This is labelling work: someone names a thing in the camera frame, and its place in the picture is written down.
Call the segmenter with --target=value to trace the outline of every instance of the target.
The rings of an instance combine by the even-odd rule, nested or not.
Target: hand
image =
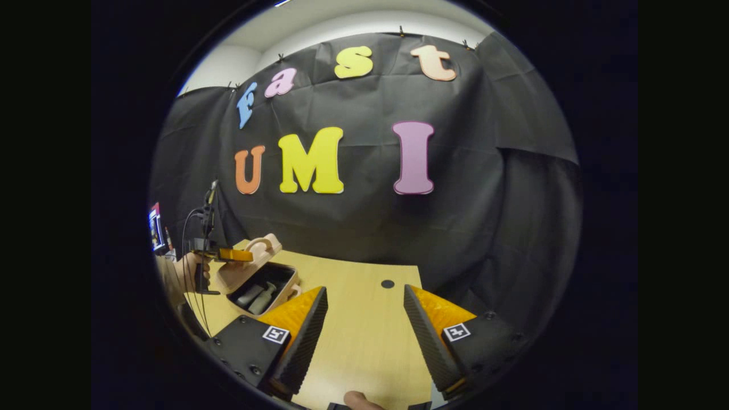
[[[195,291],[195,272],[199,263],[203,263],[203,275],[205,276],[205,279],[210,279],[210,265],[208,262],[210,262],[210,258],[206,258],[203,262],[203,258],[201,256],[189,252],[174,263],[177,278],[180,283],[182,283],[182,289],[185,288],[185,276],[187,275],[188,290],[190,292]],[[192,282],[192,289],[189,288],[190,282]]]
[[[352,410],[385,410],[369,401],[361,392],[347,392],[344,394],[344,403]]]

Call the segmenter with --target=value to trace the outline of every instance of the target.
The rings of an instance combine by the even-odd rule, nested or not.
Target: person's arm
[[[172,303],[172,306],[178,306],[185,302],[183,293],[186,285],[185,277],[187,277],[187,291],[195,291],[195,270],[198,268],[198,263],[202,262],[202,258],[189,252],[175,263],[162,256],[157,256],[156,259],[157,269],[162,276],[162,283],[170,303]],[[203,264],[203,271],[205,278],[209,279],[210,265],[208,263]]]

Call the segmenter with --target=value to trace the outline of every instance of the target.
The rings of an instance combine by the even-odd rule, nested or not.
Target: wooden table
[[[243,249],[247,242],[235,248]],[[293,402],[325,410],[330,402],[344,403],[344,393],[349,390],[363,392],[388,410],[406,410],[409,405],[430,401],[432,379],[402,307],[403,286],[421,286],[417,266],[352,263],[286,250],[271,261],[296,267],[303,292],[327,287],[327,318]],[[220,266],[222,263],[211,263],[211,274]],[[386,279],[394,287],[382,287]],[[202,322],[192,295],[186,294]],[[195,296],[200,304],[201,295]],[[223,295],[205,296],[205,310],[213,335],[239,315]]]

